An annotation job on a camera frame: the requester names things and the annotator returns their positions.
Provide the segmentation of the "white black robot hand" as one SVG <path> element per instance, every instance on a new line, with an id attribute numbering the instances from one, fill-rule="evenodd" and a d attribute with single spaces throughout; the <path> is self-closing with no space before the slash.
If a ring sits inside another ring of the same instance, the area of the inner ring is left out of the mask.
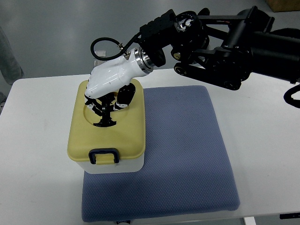
<path id="1" fill-rule="evenodd" d="M 123 109 L 132 101 L 134 87 L 130 82 L 134 77 L 143 77 L 153 71 L 154 63 L 142 48 L 134 48 L 129 58 L 120 56 L 93 68 L 85 91 L 85 105 L 95 114 L 102 116 L 104 106 L 97 99 L 106 94 L 119 91 L 114 106 L 110 111 Z"/>

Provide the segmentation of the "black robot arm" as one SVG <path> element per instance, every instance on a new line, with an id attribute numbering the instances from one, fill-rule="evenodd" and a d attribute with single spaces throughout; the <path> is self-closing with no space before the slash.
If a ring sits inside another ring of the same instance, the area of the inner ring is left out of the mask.
<path id="1" fill-rule="evenodd" d="M 288 81 L 293 87 L 284 100 L 299 107 L 293 95 L 300 90 L 300 31 L 273 30 L 273 23 L 257 7 L 226 16 L 207 8 L 179 15 L 169 10 L 140 28 L 138 44 L 158 67 L 166 62 L 163 48 L 172 46 L 176 73 L 229 90 L 253 72 Z"/>

